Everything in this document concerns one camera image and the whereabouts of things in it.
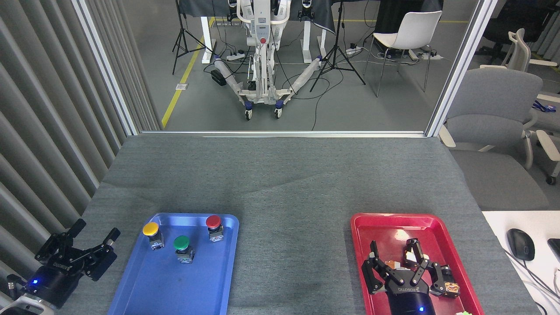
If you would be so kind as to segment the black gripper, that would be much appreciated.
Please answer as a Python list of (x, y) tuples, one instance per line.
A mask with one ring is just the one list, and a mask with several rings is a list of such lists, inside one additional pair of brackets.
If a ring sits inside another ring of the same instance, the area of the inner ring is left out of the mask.
[[(40, 267), (26, 283), (26, 293), (62, 308), (83, 273), (92, 281), (98, 281), (104, 275), (117, 258), (112, 245), (120, 236), (120, 230), (112, 228), (100, 245), (82, 251), (73, 245), (74, 238), (84, 227), (86, 222), (78, 219), (68, 231), (50, 235), (35, 255), (37, 261), (46, 265)], [(66, 260), (70, 258), (74, 258), (72, 263)]]
[[(409, 283), (405, 283), (404, 278), (380, 260), (376, 241), (371, 241), (370, 250), (368, 258), (362, 263), (367, 291), (369, 294), (375, 294), (385, 287), (392, 315), (435, 315), (429, 291), (436, 296), (452, 297), (452, 291), (449, 290), (452, 283), (445, 281), (441, 265), (430, 261), (423, 254), (417, 238), (408, 239), (404, 251), (406, 263), (416, 267)], [(426, 282), (420, 282), (426, 270), (429, 271), (432, 281), (430, 289)]]

